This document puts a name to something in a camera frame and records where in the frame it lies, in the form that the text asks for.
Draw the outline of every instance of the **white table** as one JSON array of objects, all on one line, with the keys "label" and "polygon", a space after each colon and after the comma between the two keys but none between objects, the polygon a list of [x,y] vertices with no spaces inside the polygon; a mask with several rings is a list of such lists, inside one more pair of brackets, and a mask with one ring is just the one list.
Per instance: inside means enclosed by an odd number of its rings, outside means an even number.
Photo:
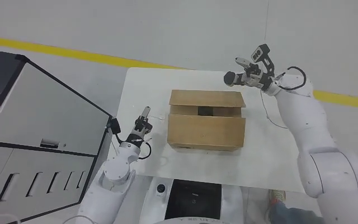
[{"label": "white table", "polygon": [[[296,158],[298,149],[287,129],[266,119],[260,91],[249,87],[228,87],[225,72],[173,69],[131,68],[128,70],[117,118],[125,139],[134,120],[145,106],[150,106],[153,125],[152,155],[132,164],[137,174],[207,183],[250,186],[304,192],[299,179]],[[219,90],[242,92],[246,108],[244,147],[234,152],[174,149],[167,143],[169,98],[172,89]],[[283,125],[276,99],[264,95],[270,118]],[[142,146],[141,156],[149,149]]]}]

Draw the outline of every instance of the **round button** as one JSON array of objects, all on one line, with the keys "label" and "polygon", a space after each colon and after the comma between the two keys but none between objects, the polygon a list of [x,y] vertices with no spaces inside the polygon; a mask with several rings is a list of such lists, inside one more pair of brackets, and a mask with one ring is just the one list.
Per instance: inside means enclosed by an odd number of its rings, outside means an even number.
[{"label": "round button", "polygon": [[163,193],[165,190],[166,190],[166,187],[164,186],[164,184],[159,184],[157,186],[157,192]]}]

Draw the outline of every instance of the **vent slot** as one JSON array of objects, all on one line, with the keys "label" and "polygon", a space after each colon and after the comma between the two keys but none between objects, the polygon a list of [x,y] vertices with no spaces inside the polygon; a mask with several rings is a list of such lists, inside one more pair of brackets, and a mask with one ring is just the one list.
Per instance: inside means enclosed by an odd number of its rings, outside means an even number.
[{"label": "vent slot", "polygon": [[69,173],[69,176],[68,176],[66,185],[65,185],[65,187],[63,188],[63,190],[68,190],[67,185],[68,185],[68,183],[69,183],[69,179],[71,178],[72,173],[73,173],[73,172],[70,172],[70,173]]},{"label": "vent slot", "polygon": [[14,173],[14,174],[10,174],[9,177],[7,178],[4,188],[2,189],[1,194],[0,194],[1,202],[5,202],[9,198],[12,189],[15,187],[18,176],[19,176],[19,173]]},{"label": "vent slot", "polygon": [[85,173],[85,171],[83,171],[82,173],[81,173],[81,177],[79,178],[79,180],[78,180],[78,184],[77,184],[77,189],[78,188],[81,188],[81,186],[80,186],[80,184],[81,184],[81,180],[82,180],[82,178],[83,178],[83,174]]},{"label": "vent slot", "polygon": [[47,194],[48,194],[48,193],[52,193],[52,192],[54,191],[56,182],[57,182],[57,180],[58,180],[58,174],[59,174],[59,173],[60,173],[60,172],[55,172],[55,174],[54,174],[54,176],[53,176],[53,178],[52,178],[52,180],[51,180],[49,189],[48,189],[47,192],[46,192]]},{"label": "vent slot", "polygon": [[37,186],[39,185],[42,174],[43,174],[43,172],[38,172],[35,175],[34,180],[32,181],[30,188],[27,191],[27,194],[26,194],[27,197],[32,197],[34,195],[34,192],[35,192]]}]

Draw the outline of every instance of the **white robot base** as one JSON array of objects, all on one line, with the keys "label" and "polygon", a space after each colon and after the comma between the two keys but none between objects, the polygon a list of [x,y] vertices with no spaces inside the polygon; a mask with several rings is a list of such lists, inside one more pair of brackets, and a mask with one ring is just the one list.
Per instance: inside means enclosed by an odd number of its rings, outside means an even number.
[{"label": "white robot base", "polygon": [[153,224],[171,218],[191,216],[243,224],[241,188],[153,178],[145,197],[139,223]]}]

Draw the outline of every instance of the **person's leg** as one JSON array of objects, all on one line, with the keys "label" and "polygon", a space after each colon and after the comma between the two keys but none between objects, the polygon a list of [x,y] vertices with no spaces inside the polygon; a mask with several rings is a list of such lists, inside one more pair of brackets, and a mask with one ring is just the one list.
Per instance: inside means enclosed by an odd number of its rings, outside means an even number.
[{"label": "person's leg", "polygon": [[286,194],[282,190],[272,190],[268,217],[272,224],[324,224],[323,218],[314,212],[299,208],[287,208],[284,204]]}]

